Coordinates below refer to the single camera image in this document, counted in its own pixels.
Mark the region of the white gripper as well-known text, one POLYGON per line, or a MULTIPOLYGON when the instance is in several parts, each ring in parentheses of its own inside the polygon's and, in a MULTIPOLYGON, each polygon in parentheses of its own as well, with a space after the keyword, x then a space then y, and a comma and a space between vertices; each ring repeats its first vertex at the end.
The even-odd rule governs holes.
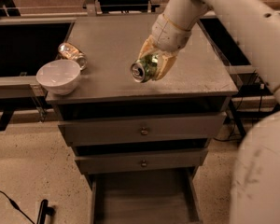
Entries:
POLYGON ((175 64, 178 50, 184 48, 191 36, 191 30, 180 29, 164 14, 160 14, 152 25, 151 35, 140 49, 138 58, 152 55, 153 80, 162 79, 175 64))

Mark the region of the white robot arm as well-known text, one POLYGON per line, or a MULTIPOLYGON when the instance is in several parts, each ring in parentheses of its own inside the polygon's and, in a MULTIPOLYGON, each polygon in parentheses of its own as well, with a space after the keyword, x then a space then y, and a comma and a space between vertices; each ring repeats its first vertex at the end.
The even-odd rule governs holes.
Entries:
MULTIPOLYGON (((139 53, 142 58, 157 55, 159 61, 140 78, 163 78, 186 46, 192 27, 209 10, 280 104, 280 14, 260 0, 169 0, 139 53)), ((253 126, 239 146, 229 223, 280 224, 280 111, 253 126)))

